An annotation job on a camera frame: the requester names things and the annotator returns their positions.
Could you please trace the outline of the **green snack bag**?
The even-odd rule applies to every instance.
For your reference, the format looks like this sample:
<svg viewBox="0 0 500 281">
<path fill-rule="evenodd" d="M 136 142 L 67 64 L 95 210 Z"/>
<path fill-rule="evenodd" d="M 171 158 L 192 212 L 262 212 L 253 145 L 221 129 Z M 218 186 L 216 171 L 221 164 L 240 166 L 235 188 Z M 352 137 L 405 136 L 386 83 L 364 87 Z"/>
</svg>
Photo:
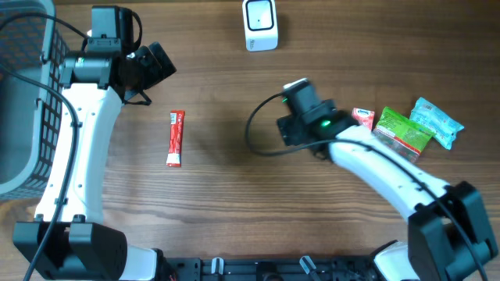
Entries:
<svg viewBox="0 0 500 281">
<path fill-rule="evenodd" d="M 390 149 L 414 163 L 435 135 L 390 107 L 385 107 L 372 133 Z"/>
</svg>

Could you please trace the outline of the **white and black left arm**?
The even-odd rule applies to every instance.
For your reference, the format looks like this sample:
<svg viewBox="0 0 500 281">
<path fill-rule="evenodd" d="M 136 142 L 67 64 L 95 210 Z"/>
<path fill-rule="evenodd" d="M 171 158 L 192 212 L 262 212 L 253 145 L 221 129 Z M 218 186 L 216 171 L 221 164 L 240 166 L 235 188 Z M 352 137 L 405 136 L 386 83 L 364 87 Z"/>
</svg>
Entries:
<svg viewBox="0 0 500 281">
<path fill-rule="evenodd" d="M 12 241 L 28 274 L 48 280 L 171 280 L 159 249 L 135 247 L 102 223 L 102 181 L 113 127 L 127 94 L 144 94 L 175 72 L 159 43 L 141 44 L 131 9 L 96 5 L 91 33 L 60 66 L 60 130 L 48 186 L 33 222 Z"/>
</svg>

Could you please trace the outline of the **red white box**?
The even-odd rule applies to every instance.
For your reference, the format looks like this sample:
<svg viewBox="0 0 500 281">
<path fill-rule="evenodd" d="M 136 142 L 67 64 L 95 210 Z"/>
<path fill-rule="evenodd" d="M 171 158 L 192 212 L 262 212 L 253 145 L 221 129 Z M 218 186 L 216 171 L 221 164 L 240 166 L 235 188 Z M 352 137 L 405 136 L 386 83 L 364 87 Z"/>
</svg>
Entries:
<svg viewBox="0 0 500 281">
<path fill-rule="evenodd" d="M 170 112 L 170 147 L 166 159 L 166 165 L 169 167 L 181 167 L 184 117 L 185 111 L 173 110 Z"/>
</svg>

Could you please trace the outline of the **orange tissue pack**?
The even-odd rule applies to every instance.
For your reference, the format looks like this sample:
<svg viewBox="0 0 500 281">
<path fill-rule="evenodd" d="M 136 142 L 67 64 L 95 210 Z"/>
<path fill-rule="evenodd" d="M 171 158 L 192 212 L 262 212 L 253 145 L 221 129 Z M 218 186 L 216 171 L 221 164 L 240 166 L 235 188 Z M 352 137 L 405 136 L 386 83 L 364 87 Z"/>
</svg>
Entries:
<svg viewBox="0 0 500 281">
<path fill-rule="evenodd" d="M 368 130 L 373 129 L 373 121 L 375 112 L 363 108 L 353 108 L 352 117 L 359 123 L 360 126 L 366 127 Z"/>
</svg>

